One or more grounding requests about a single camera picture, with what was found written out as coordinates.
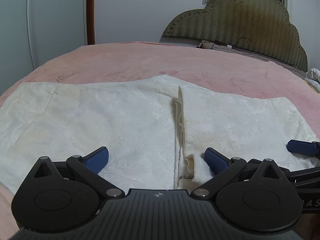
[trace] cloud-shaped headboard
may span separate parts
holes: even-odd
[[[285,6],[278,0],[210,0],[204,9],[175,17],[164,37],[220,41],[279,59],[308,70],[306,52],[299,33],[289,22]]]

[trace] white logo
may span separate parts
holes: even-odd
[[[161,198],[161,197],[163,197],[164,195],[163,195],[161,192],[158,192],[158,193],[155,194],[155,196],[158,197],[158,198]]]

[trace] brown wooden door frame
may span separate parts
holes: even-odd
[[[96,44],[94,34],[94,0],[86,0],[87,40],[88,45]]]

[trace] black cable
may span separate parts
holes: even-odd
[[[236,46],[236,44],[237,44],[242,38],[251,41],[251,43],[252,43],[252,49],[251,49],[250,52],[249,52],[249,53],[251,53],[251,52],[253,51],[253,42],[252,42],[252,40],[250,40],[249,38],[247,38],[247,37],[245,37],[245,36],[241,37],[234,45],[232,45],[232,47],[233,47],[233,46]]]

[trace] pink blanket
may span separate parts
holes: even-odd
[[[21,82],[123,82],[161,74],[216,92],[252,98],[287,97],[320,137],[319,95],[283,67],[222,51],[142,42],[85,46],[57,57],[9,88],[0,97],[0,106]],[[4,210],[0,217],[2,240],[17,230],[9,216],[10,201],[0,187],[0,210]]]

